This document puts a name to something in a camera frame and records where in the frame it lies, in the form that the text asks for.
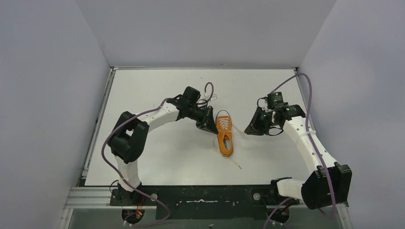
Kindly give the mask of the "aluminium right table rail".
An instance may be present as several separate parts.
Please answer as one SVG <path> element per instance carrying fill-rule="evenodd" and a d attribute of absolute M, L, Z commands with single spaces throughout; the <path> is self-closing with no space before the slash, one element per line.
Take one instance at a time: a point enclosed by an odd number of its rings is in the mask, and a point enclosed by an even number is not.
<path fill-rule="evenodd" d="M 301 73 L 299 67 L 294 67 L 293 70 L 294 70 L 295 74 Z M 308 90 L 308 82 L 307 82 L 307 79 L 306 79 L 305 76 L 297 76 L 296 80 L 297 80 L 298 87 L 299 87 L 299 90 L 300 90 L 300 93 L 301 93 L 301 97 L 302 97 L 303 102 L 304 102 L 304 106 L 305 106 L 304 110 L 306 110 L 307 107 L 308 107 L 308 101 L 309 101 L 309 93 L 307 91 Z M 309 116 L 309 125 L 310 125 L 311 128 L 315 129 L 315 126 L 314 126 L 313 121 L 312 121 L 312 115 L 311 114 Z"/>

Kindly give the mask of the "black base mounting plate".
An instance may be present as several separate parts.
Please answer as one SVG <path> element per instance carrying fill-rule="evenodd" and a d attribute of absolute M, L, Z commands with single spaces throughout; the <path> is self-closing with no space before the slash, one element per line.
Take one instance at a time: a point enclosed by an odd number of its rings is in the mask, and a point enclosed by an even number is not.
<path fill-rule="evenodd" d="M 155 219 L 266 219 L 285 197 L 276 187 L 267 185 L 217 186 L 140 186 L 131 193 L 122 188 L 111 191 L 110 206 L 122 207 L 122 217 L 130 222 L 140 220 L 132 213 L 156 210 Z"/>

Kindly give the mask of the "orange canvas sneaker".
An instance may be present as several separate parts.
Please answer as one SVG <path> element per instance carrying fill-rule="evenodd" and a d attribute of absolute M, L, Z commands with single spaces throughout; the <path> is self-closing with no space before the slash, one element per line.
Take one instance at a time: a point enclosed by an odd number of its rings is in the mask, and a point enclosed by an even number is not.
<path fill-rule="evenodd" d="M 226 110 L 220 110 L 215 118 L 215 125 L 218 130 L 218 145 L 222 156 L 230 157 L 234 152 L 232 120 Z"/>

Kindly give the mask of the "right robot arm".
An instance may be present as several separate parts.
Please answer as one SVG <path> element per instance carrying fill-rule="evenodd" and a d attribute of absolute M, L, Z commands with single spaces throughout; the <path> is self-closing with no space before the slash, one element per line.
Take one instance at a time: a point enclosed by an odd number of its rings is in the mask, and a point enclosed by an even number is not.
<path fill-rule="evenodd" d="M 271 129 L 280 129 L 295 143 L 309 171 L 306 181 L 291 177 L 271 181 L 269 199 L 282 203 L 287 197 L 302 200 L 309 209 L 319 209 L 347 201 L 352 170 L 333 158 L 309 127 L 302 108 L 284 102 L 281 92 L 264 97 L 266 107 L 258 106 L 244 130 L 247 135 L 271 135 Z"/>

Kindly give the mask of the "cream shoelace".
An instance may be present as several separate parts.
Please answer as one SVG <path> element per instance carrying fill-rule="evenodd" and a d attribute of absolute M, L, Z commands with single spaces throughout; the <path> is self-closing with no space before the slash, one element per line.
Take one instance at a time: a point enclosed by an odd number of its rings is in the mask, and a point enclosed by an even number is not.
<path fill-rule="evenodd" d="M 238 135 L 240 135 L 242 138 L 246 138 L 244 132 L 238 128 L 235 124 L 232 124 L 232 128 L 237 132 Z M 217 143 L 217 138 L 213 139 L 213 150 L 214 152 L 216 152 L 218 155 L 220 155 L 222 158 L 227 159 L 229 161 L 231 161 L 233 164 L 235 164 L 239 169 L 242 169 L 242 167 L 240 166 L 240 164 L 234 159 L 232 158 L 232 156 L 224 156 L 221 154 L 221 151 L 219 149 L 219 146 L 216 145 Z"/>

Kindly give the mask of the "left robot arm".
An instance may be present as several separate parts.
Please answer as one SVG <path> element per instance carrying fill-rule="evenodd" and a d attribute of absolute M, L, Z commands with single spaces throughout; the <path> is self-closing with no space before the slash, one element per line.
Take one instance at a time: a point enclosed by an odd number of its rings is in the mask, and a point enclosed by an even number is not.
<path fill-rule="evenodd" d="M 201 98 L 200 91 L 188 86 L 182 94 L 165 98 L 156 108 L 138 114 L 126 111 L 120 115 L 102 149 L 109 146 L 115 156 L 117 166 L 110 162 L 108 165 L 118 173 L 118 194 L 128 203 L 134 204 L 141 199 L 138 159 L 149 132 L 164 124 L 189 118 L 196 122 L 198 129 L 215 135 L 219 133 L 213 108 L 208 104 L 212 97 L 213 94 L 210 94 L 207 98 Z"/>

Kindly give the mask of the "aluminium front rail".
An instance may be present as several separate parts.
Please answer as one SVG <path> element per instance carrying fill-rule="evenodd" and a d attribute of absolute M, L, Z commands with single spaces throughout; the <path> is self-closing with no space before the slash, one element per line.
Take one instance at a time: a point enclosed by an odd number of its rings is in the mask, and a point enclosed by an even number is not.
<path fill-rule="evenodd" d="M 243 204 L 260 205 L 263 199 L 267 206 L 275 206 L 282 197 L 275 195 L 272 185 L 225 185 L 225 186 L 143 186 L 141 191 L 127 198 L 115 187 L 75 187 L 68 194 L 66 206 L 70 208 L 160 208 L 158 201 L 171 211 L 191 206 L 239 207 Z"/>

